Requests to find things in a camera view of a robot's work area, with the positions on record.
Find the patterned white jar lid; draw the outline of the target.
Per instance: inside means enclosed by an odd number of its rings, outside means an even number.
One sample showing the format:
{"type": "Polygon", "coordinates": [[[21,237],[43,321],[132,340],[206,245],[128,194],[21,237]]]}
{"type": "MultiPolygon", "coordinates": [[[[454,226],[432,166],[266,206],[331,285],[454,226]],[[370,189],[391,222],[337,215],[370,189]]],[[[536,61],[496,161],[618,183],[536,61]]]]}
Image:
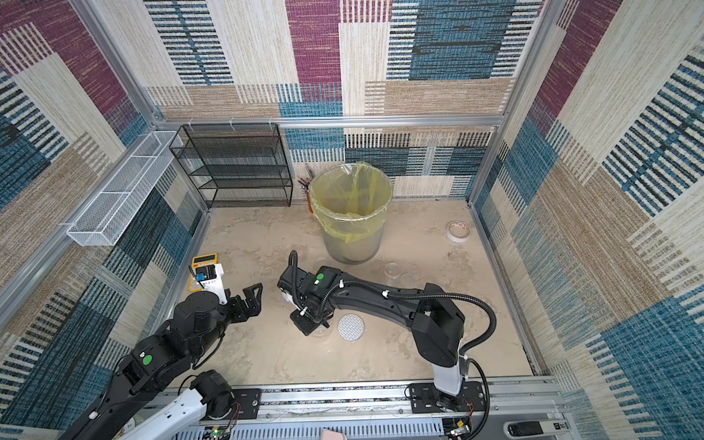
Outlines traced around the patterned white jar lid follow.
{"type": "Polygon", "coordinates": [[[344,341],[356,342],[363,337],[366,330],[363,319],[355,313],[343,315],[337,325],[337,331],[344,341]]]}

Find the small jar with rice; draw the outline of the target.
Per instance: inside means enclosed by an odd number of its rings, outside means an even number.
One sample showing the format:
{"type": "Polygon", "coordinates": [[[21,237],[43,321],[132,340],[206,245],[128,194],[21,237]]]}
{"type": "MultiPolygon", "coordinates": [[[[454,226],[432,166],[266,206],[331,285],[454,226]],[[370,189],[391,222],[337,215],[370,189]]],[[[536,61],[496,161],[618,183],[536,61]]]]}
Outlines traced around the small jar with rice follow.
{"type": "Polygon", "coordinates": [[[395,285],[399,278],[402,276],[403,272],[401,270],[401,267],[396,264],[395,262],[388,263],[384,267],[384,275],[386,282],[389,285],[395,285]]]}

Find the bin with yellow bag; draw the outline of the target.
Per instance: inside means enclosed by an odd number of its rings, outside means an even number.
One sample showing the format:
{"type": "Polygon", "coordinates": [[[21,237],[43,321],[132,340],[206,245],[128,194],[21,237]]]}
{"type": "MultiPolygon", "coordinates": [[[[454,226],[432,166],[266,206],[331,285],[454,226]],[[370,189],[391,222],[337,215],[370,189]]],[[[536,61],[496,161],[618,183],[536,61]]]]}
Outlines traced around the bin with yellow bag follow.
{"type": "Polygon", "coordinates": [[[355,265],[377,254],[393,196],[382,170],[366,162],[340,164],[318,174],[309,194],[332,259],[355,265]]]}

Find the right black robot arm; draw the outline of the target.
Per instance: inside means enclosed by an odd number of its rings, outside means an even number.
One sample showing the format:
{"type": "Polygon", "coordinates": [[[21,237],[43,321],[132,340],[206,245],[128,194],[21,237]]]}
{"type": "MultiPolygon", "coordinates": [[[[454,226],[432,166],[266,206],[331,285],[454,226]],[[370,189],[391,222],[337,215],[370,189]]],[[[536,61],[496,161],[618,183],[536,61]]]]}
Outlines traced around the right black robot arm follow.
{"type": "Polygon", "coordinates": [[[423,289],[401,289],[357,278],[341,269],[322,266],[316,273],[300,269],[292,251],[278,288],[295,307],[290,318],[306,337],[326,326],[337,310],[372,315],[404,327],[420,356],[434,372],[434,399],[443,411],[459,411],[471,348],[495,332],[497,317],[486,302],[471,295],[447,293],[428,283],[423,289]],[[456,302],[472,304],[489,319],[486,330],[463,344],[465,315],[456,302]]]}

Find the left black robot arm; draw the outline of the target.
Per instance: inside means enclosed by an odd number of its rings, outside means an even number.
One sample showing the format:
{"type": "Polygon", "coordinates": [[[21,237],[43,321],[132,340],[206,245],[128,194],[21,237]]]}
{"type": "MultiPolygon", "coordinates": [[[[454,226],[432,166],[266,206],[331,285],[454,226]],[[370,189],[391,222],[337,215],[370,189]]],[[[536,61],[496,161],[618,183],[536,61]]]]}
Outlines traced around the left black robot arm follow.
{"type": "Polygon", "coordinates": [[[137,342],[117,361],[106,390],[64,432],[63,439],[110,439],[135,414],[166,390],[181,374],[206,361],[205,353],[222,340],[227,327],[261,311],[260,283],[232,297],[211,291],[191,293],[174,308],[173,317],[137,342]]]}

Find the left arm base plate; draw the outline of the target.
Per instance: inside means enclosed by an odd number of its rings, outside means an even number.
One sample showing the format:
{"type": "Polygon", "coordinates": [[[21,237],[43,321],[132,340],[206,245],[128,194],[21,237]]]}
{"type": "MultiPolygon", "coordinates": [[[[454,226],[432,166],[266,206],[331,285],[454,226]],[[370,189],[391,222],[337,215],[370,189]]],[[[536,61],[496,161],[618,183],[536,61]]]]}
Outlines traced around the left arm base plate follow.
{"type": "Polygon", "coordinates": [[[234,389],[220,392],[205,400],[205,415],[201,422],[234,422],[254,420],[260,410],[262,389],[234,389]]]}

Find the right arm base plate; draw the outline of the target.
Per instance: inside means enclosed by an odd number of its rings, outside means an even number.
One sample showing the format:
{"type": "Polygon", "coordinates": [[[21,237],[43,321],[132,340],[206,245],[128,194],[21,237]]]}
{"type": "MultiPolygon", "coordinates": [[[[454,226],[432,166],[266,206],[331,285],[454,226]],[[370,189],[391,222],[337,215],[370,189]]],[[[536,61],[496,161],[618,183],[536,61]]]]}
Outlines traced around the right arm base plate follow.
{"type": "Polygon", "coordinates": [[[464,381],[458,396],[440,392],[432,382],[410,384],[405,391],[414,414],[483,412],[487,392],[479,381],[464,381]]]}

